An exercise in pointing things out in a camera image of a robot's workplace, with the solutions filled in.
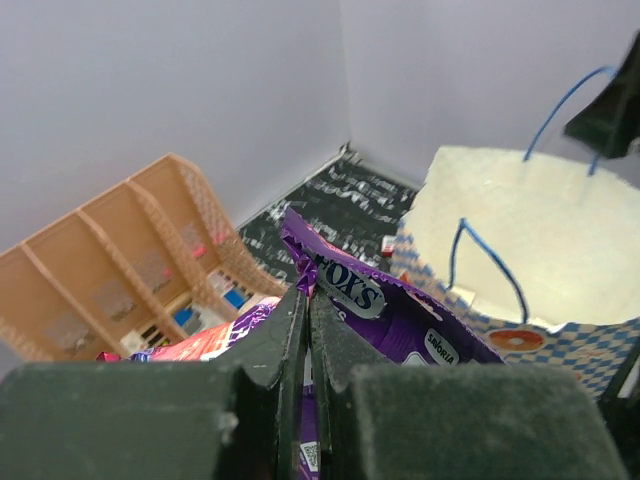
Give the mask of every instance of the black object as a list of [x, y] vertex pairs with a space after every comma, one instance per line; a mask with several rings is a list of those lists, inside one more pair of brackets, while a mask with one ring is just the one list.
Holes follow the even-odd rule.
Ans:
[[564, 133], [606, 158], [626, 156], [640, 138], [640, 31], [615, 78]]
[[400, 367], [321, 290], [306, 307], [291, 288], [209, 363], [17, 370], [0, 387], [0, 478], [297, 480], [309, 337], [324, 480], [626, 478], [571, 375]]
[[640, 478], [640, 382], [635, 385], [629, 398], [620, 398], [618, 395], [638, 357], [640, 339], [598, 401], [600, 413], [633, 478]]
[[41, 364], [0, 387], [0, 478], [289, 479], [306, 297], [208, 363]]
[[569, 373], [393, 365], [323, 292], [310, 321], [322, 480], [627, 478]]

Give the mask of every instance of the candy wrapper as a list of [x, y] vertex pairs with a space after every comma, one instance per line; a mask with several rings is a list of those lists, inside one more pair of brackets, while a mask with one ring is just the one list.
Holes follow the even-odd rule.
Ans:
[[[264, 322], [278, 305], [278, 297], [267, 297], [238, 317], [234, 322], [214, 328], [187, 338], [175, 345], [149, 348], [136, 352], [128, 360], [134, 362], [183, 362], [208, 361], [222, 355], [242, 337]], [[122, 360], [112, 353], [101, 353], [98, 360], [117, 362]]]
[[319, 285], [338, 315], [390, 360], [403, 365], [502, 363], [500, 356], [426, 293], [326, 242], [287, 210], [282, 238], [312, 296]]

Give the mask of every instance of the wooden crate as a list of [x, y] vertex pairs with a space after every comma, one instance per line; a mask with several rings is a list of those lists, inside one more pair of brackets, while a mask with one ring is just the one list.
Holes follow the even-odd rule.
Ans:
[[209, 281], [281, 296], [205, 177], [168, 154], [0, 256], [0, 338], [25, 360], [92, 360], [186, 338], [195, 302], [238, 312]]

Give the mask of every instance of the paper bag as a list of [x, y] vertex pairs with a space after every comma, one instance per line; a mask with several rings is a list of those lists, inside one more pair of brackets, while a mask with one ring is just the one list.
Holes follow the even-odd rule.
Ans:
[[640, 191], [529, 149], [442, 147], [402, 220], [392, 273], [509, 363], [572, 369], [599, 396], [640, 333]]

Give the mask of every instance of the white wall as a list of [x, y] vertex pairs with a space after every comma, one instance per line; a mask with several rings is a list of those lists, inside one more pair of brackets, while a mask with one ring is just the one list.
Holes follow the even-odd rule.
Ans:
[[[339, 15], [339, 0], [0, 0], [0, 251], [169, 151], [248, 218], [349, 138]], [[15, 361], [0, 344], [0, 377]]]
[[[638, 0], [343, 0], [353, 144], [422, 181], [442, 144], [526, 148], [591, 70], [618, 66], [640, 28]], [[606, 85], [593, 79], [540, 142], [587, 161], [561, 137]], [[640, 185], [640, 164], [606, 165]]]

